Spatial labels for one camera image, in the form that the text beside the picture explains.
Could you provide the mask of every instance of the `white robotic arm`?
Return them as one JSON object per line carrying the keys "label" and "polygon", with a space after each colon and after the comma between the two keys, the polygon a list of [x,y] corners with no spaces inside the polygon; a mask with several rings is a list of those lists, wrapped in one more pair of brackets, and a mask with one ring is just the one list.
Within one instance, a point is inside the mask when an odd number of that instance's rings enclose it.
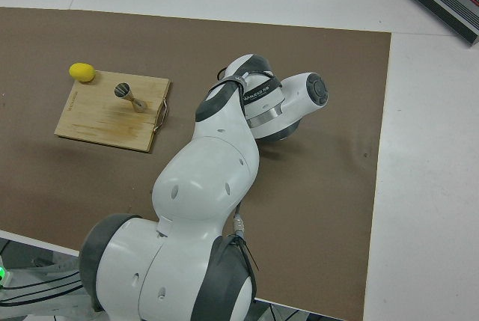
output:
{"label": "white robotic arm", "polygon": [[279,82],[259,55],[231,63],[155,182],[159,222],[115,214],[87,236],[79,271],[94,309],[111,320],[243,321],[256,284],[239,215],[234,235],[222,229],[257,175],[255,139],[286,138],[327,99],[315,73]]}

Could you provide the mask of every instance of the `white floor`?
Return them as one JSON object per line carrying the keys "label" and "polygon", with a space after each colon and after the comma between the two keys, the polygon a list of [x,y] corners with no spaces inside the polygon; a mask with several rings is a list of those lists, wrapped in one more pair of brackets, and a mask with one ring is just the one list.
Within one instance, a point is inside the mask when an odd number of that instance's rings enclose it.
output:
{"label": "white floor", "polygon": [[412,0],[0,0],[0,6],[393,32],[364,320],[478,318],[479,46],[468,47]]}

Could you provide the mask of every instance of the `lemon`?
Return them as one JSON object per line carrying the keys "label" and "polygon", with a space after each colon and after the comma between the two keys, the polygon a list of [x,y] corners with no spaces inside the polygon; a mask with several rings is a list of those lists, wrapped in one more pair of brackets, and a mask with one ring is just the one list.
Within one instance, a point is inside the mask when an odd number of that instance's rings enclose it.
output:
{"label": "lemon", "polygon": [[95,77],[95,69],[90,64],[75,63],[70,67],[70,75],[79,82],[90,82]]}

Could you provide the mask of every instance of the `brown table surface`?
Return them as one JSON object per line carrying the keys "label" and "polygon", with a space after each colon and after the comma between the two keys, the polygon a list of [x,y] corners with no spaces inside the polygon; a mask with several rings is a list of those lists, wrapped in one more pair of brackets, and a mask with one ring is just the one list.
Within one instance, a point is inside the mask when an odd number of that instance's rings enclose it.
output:
{"label": "brown table surface", "polygon": [[[330,98],[287,140],[260,145],[242,203],[257,297],[361,320],[389,43],[369,31],[0,8],[0,229],[79,249],[108,214],[157,220],[153,183],[191,139],[216,73],[260,54],[280,79],[318,72]],[[150,153],[53,135],[77,61],[171,80]]]}

